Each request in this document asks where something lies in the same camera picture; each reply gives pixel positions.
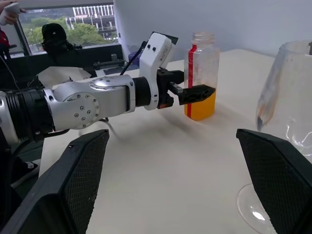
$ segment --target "yellow juice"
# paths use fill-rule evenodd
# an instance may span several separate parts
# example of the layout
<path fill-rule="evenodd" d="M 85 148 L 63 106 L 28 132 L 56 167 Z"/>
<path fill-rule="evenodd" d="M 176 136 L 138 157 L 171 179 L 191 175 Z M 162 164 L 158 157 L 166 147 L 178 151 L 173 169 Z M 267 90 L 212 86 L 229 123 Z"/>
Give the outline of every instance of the yellow juice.
<path fill-rule="evenodd" d="M 200 121 L 212 116 L 215 112 L 215 96 L 216 92 L 204 101 L 185 105 L 185 115 L 195 121 Z"/>

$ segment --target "bottle label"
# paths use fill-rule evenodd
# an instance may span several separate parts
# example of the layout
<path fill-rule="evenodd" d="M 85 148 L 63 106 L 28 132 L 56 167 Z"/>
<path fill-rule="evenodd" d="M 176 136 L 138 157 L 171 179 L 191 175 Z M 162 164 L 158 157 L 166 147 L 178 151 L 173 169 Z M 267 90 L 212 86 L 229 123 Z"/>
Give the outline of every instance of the bottle label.
<path fill-rule="evenodd" d="M 194 52 L 197 50 L 197 45 L 193 45 L 189 51 L 189 83 L 188 88 L 193 87 L 194 78 Z M 191 118 L 192 115 L 192 104 L 187 104 L 187 116 Z"/>

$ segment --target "building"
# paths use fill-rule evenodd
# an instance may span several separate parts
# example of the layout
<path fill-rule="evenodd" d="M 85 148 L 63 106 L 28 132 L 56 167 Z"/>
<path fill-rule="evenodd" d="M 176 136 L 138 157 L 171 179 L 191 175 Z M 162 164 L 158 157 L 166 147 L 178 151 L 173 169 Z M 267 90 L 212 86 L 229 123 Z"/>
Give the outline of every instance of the building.
<path fill-rule="evenodd" d="M 67 26 L 74 29 L 74 23 L 94 25 L 104 39 L 117 40 L 114 5 L 73 7 L 73 17 L 67 17 Z"/>

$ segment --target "person's hand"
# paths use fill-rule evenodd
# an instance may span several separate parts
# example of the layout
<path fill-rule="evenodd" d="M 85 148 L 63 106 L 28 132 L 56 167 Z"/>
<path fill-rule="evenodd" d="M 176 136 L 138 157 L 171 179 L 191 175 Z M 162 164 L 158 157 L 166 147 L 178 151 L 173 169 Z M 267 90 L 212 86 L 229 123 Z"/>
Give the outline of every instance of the person's hand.
<path fill-rule="evenodd" d="M 0 14 L 4 10 L 4 8 L 12 3 L 17 2 L 16 0 L 2 0 L 0 1 Z M 20 10 L 21 13 L 26 13 L 25 9 Z M 8 24 L 12 25 L 15 24 L 18 21 L 19 15 L 17 13 L 8 12 L 8 14 L 5 16 L 5 20 Z"/>

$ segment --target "black cable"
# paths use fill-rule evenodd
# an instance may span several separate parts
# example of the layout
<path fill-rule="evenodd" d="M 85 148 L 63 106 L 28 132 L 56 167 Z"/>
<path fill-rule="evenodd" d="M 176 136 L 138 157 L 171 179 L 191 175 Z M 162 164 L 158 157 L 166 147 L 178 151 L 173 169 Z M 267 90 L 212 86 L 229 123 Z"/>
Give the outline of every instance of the black cable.
<path fill-rule="evenodd" d="M 6 66 L 6 68 L 8 69 L 8 71 L 10 72 L 10 74 L 11 74 L 11 76 L 12 76 L 12 78 L 13 78 L 13 81 L 14 81 L 15 86 L 16 86 L 17 89 L 21 92 L 21 90 L 20 90 L 18 84 L 16 83 L 16 79 L 15 79 L 15 77 L 14 77 L 12 71 L 10 70 L 8 64 L 5 62 L 4 58 L 2 58 L 2 56 L 0 56 L 0 59 L 3 61 L 4 65 Z"/>
<path fill-rule="evenodd" d="M 309 43 L 309 47 L 310 47 L 309 55 L 312 55 L 312 41 Z"/>
<path fill-rule="evenodd" d="M 100 121 L 100 122 L 103 122 L 103 123 L 108 123 L 108 122 L 109 122 L 109 119 L 108 119 L 108 118 L 105 118 L 105 119 L 103 118 L 103 119 L 100 119 L 99 121 Z"/>
<path fill-rule="evenodd" d="M 64 130 L 64 131 L 60 131 L 60 132 L 56 132 L 56 133 L 49 133 L 49 134 L 44 134 L 44 138 L 49 138 L 49 137 L 57 137 L 63 134 L 66 134 L 69 132 L 70 129 Z"/>
<path fill-rule="evenodd" d="M 25 146 L 27 146 L 29 143 L 31 142 L 30 139 L 24 141 L 23 143 L 21 143 L 17 149 L 14 151 L 14 153 L 12 154 L 11 158 L 8 161 L 7 167 L 6 167 L 6 171 L 5 171 L 5 181 L 4 181 L 4 186 L 5 186 L 5 190 L 4 190 L 4 202 L 5 202 L 5 206 L 4 206 L 4 216 L 3 216 L 3 221 L 2 221 L 2 225 L 1 225 L 1 229 L 3 229 L 3 227 L 5 226 L 5 224 L 7 223 L 7 221 L 10 219 L 11 217 L 11 181 L 12 181 L 12 170 L 13 170 L 13 166 L 14 166 L 14 161 L 15 158 L 17 157 L 17 155 L 21 152 L 21 150 L 23 148 L 25 148 Z"/>
<path fill-rule="evenodd" d="M 146 44 L 147 44 L 146 41 L 142 42 L 141 47 L 139 48 L 137 53 L 132 57 L 132 59 L 130 59 L 128 64 L 123 68 L 122 72 L 120 73 L 121 76 L 127 71 L 127 69 L 130 67 L 130 65 L 133 63 L 133 61 L 139 56 L 141 51 L 146 47 Z"/>

